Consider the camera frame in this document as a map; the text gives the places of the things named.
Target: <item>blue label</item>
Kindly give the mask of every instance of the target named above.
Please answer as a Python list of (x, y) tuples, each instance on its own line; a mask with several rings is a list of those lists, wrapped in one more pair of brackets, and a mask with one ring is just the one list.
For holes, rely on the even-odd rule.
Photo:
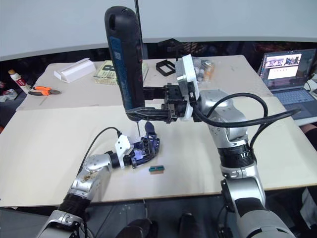
[(117, 81), (122, 89), (123, 100), (125, 109), (132, 109), (132, 97), (128, 87), (128, 79), (125, 64), (123, 61), (123, 53), (121, 48), (120, 39), (110, 36), (111, 48), (112, 48), (112, 58), (117, 69)]

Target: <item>laptop keyboard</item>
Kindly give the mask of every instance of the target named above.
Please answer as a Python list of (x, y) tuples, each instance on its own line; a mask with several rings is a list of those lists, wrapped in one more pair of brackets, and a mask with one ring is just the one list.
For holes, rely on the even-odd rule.
[(314, 100), (313, 97), (306, 90), (274, 93), (274, 96), (276, 96), (284, 105), (305, 103)]

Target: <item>floor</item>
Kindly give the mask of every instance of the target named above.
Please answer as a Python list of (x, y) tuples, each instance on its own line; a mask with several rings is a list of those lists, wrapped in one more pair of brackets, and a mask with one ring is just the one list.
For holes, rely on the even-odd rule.
[[(201, 238), (215, 238), (213, 224), (222, 206), (219, 196), (146, 200), (145, 204), (140, 201), (92, 205), (87, 209), (90, 216), (87, 223), (96, 238), (114, 238), (131, 221), (145, 218), (147, 208), (148, 218), (158, 223), (158, 237), (177, 238), (179, 218), (183, 213), (190, 212), (198, 221)], [(47, 218), (0, 210), (0, 238), (33, 238)], [(228, 214), (228, 226), (232, 229), (233, 237), (238, 238), (234, 214)]]

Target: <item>white wall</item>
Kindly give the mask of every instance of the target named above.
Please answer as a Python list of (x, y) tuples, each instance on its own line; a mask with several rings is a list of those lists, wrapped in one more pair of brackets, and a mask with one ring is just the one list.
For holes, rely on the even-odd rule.
[(139, 0), (143, 42), (317, 42), (317, 0)]
[(107, 47), (104, 16), (134, 0), (0, 0), (0, 60)]

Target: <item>white bottle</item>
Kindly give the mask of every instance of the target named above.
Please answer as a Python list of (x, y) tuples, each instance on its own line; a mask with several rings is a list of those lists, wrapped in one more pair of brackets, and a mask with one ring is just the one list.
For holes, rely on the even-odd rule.
[(13, 69), (9, 70), (8, 73), (26, 94), (31, 90), (30, 86), (24, 81), (20, 74), (16, 73)]

